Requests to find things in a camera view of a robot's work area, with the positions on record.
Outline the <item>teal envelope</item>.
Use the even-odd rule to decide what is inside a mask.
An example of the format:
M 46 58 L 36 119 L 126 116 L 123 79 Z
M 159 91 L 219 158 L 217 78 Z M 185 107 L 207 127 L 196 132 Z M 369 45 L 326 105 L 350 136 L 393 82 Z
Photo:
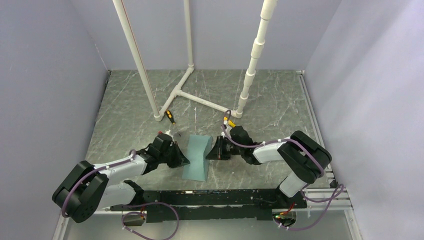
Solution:
M 193 135 L 189 136 L 186 157 L 190 164 L 183 167 L 182 179 L 206 182 L 209 172 L 209 160 L 207 154 L 212 149 L 212 136 Z

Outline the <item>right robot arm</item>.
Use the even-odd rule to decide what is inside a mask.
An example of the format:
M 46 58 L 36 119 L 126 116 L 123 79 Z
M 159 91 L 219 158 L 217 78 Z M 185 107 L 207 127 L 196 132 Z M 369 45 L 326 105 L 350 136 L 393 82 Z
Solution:
M 289 207 L 298 192 L 321 178 L 332 161 L 324 147 L 300 130 L 283 139 L 255 142 L 241 125 L 226 127 L 206 159 L 225 161 L 237 155 L 250 165 L 286 162 L 291 172 L 275 194 L 276 203 L 282 208 Z

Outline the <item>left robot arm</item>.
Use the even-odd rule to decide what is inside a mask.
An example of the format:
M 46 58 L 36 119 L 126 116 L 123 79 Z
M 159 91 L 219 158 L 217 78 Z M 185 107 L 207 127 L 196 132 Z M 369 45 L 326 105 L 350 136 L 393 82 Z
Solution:
M 171 169 L 190 164 L 174 138 L 163 132 L 145 148 L 132 149 L 122 159 L 97 164 L 80 161 L 51 198 L 60 207 L 61 215 L 76 223 L 108 207 L 127 206 L 137 210 L 144 203 L 144 190 L 131 178 L 146 175 L 161 164 Z

